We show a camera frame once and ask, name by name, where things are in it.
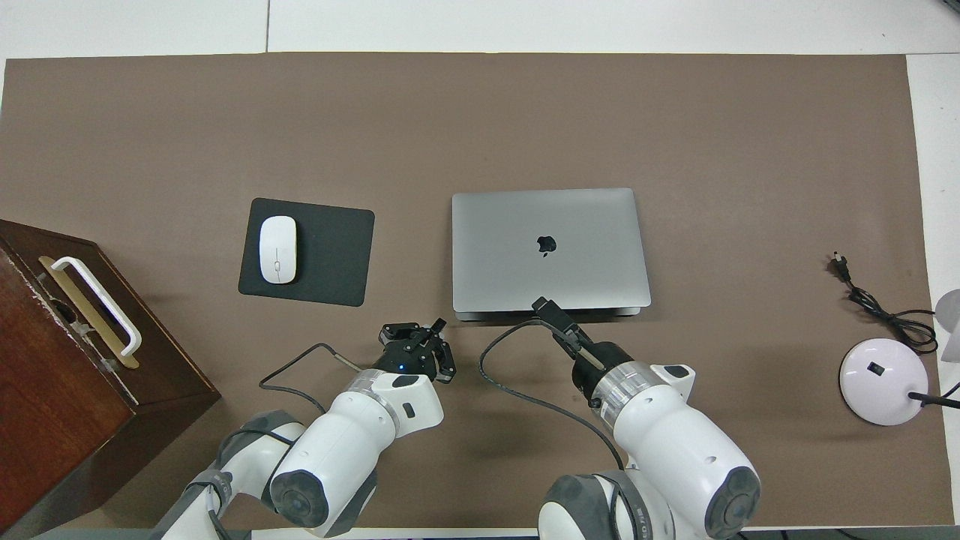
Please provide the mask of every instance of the laptop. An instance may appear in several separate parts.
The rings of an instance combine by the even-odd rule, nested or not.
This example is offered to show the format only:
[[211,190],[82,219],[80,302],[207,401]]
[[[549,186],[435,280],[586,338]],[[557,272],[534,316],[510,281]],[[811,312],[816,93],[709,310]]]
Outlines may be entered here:
[[461,321],[563,309],[636,315],[650,306],[630,188],[457,193],[453,310]]

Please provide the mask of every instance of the white handle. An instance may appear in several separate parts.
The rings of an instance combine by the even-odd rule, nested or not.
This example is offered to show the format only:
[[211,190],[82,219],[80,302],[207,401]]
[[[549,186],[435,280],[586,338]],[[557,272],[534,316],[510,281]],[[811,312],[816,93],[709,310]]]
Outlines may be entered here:
[[68,265],[72,265],[77,269],[77,273],[80,274],[81,278],[84,278],[84,281],[87,285],[96,293],[97,298],[104,303],[104,306],[107,307],[110,314],[113,315],[113,318],[120,323],[120,326],[127,331],[127,335],[130,337],[130,344],[124,347],[124,350],[120,352],[120,356],[130,356],[134,351],[140,348],[140,343],[143,339],[140,337],[140,331],[136,329],[133,323],[130,321],[130,318],[127,317],[127,314],[123,312],[123,309],[117,305],[116,302],[113,302],[113,299],[110,298],[110,295],[104,289],[104,286],[100,284],[99,281],[93,276],[90,272],[90,269],[79,260],[78,258],[73,257],[63,257],[57,259],[56,262],[50,265],[54,270],[63,270]]

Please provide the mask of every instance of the white mouse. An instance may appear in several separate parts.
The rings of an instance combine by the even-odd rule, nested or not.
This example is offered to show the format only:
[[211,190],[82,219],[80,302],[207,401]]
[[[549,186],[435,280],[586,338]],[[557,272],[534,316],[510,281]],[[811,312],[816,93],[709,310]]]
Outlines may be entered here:
[[297,222],[275,215],[260,226],[260,274],[270,283],[284,284],[297,276]]

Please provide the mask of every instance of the brown wooden cabinet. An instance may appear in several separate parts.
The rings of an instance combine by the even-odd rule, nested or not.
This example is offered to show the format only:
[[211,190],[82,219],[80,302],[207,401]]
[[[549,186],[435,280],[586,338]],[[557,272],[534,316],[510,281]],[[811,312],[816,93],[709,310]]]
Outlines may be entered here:
[[[129,357],[122,318],[76,266],[51,269],[64,257],[140,334]],[[0,220],[4,538],[98,507],[219,397],[95,243]]]

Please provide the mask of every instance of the brown desk mat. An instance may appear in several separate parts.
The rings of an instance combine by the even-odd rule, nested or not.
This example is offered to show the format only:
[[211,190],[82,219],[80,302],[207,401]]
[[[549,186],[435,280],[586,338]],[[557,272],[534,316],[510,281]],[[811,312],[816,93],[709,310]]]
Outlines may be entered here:
[[[952,523],[941,412],[874,427],[837,386],[849,347],[888,331],[844,299],[830,252],[885,306],[929,307],[903,57],[14,60],[3,104],[0,215],[99,241],[224,395],[77,525],[150,527],[255,412],[311,420],[309,404],[256,387],[308,345],[368,362],[382,324],[442,316],[461,368],[438,390],[446,419],[383,455],[360,525],[534,526],[555,477],[612,460],[476,373],[503,328],[453,316],[450,196],[588,186],[636,192],[654,303],[587,331],[697,370],[692,404],[759,471],[754,525]],[[367,302],[239,294],[253,197],[372,209]],[[569,365],[525,329],[489,367],[587,414]],[[317,354],[285,381],[328,402],[349,378]],[[228,526],[285,525],[257,506],[236,503]]]

